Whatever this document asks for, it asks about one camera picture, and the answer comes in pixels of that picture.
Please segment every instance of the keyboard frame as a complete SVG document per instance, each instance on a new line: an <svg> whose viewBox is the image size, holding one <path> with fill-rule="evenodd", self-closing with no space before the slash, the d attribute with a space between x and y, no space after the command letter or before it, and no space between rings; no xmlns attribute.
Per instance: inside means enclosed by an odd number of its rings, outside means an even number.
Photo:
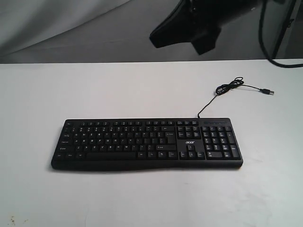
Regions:
<svg viewBox="0 0 303 227"><path fill-rule="evenodd" d="M53 169L57 170L78 170L78 171L133 171L133 170L148 170L148 169L200 169L200 168L240 168L243 164L242 154L240 147L238 145L231 120L229 118L142 118L142 119L68 119L67 122L122 122L122 121L174 121L175 122L175 133L177 140L177 153L178 160L101 160L101 161L91 161L91 160L73 160L73 161L51 161L51 166ZM178 139L177 132L177 121L198 121L199 129L201 133L201 139L189 139L189 140L180 140ZM201 127L203 126L230 126L232 129L233 136L235 138L235 144L238 148L240 158L237 160L209 160L206 158L206 152ZM181 149L186 147L186 141L194 141L194 145L197 148L203 149L205 153L204 160L180 160L179 152Z"/></svg>

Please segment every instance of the black cord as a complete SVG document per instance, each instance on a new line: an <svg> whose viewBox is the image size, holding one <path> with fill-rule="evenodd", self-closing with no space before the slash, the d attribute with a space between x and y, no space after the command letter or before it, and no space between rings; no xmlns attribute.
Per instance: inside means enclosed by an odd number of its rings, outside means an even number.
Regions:
<svg viewBox="0 0 303 227"><path fill-rule="evenodd" d="M265 55L266 59L270 63L272 63L272 64L274 64L278 67L281 67L281 68L293 69L293 68L303 67L303 64L284 65L284 64L276 62L275 60L273 60L269 56L269 54L268 54L268 52L265 48L264 42L263 42L263 25L264 25L264 18L265 18L266 8L267 8L267 0L263 0L263 6L262 6L261 17L260 17L260 22L259 22L259 35L258 35L258 37L259 37L259 43L260 43L261 50L262 50L263 54Z"/></svg>
<svg viewBox="0 0 303 227"><path fill-rule="evenodd" d="M213 102L213 100L215 98L225 94L230 89L234 89L234 88L237 88L237 87L240 87L240 86L251 87L251 88L257 89L260 92L262 92L264 94L267 94L267 95L273 95L274 94L274 91L271 91L271 90L268 90L268 89L261 89L261 88L257 88L257 87L254 87L254 86L245 85L244 81L243 81L243 77L237 77L232 82L230 82L229 84L222 84L221 86L217 87L215 97L213 97L213 99L206 106L204 106L203 109L198 113L198 118L200 118L201 112L203 110L205 110L205 108L207 108Z"/></svg>

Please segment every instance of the white table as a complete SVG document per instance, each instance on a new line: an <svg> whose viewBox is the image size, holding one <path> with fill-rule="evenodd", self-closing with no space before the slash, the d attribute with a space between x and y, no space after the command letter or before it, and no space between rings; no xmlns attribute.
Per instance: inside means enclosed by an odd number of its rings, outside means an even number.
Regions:
<svg viewBox="0 0 303 227"><path fill-rule="evenodd" d="M240 170L50 167L65 119L196 117L238 76L275 95L239 88L202 117L231 119ZM0 226L301 226L302 85L267 61L0 65Z"/></svg>

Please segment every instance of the black keyboard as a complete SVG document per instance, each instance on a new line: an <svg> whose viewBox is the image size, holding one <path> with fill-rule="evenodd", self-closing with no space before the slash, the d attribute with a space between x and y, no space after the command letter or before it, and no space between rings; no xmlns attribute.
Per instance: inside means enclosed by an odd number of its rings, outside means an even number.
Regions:
<svg viewBox="0 0 303 227"><path fill-rule="evenodd" d="M66 120L52 167L121 171L242 166L228 118Z"/></svg>

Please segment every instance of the space bar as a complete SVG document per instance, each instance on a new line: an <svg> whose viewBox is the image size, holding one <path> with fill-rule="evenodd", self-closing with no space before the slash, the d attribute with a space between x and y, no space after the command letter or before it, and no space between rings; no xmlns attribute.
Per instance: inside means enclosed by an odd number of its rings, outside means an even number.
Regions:
<svg viewBox="0 0 303 227"><path fill-rule="evenodd" d="M113 153L88 153L87 160L134 160L136 159L135 152L113 152Z"/></svg>

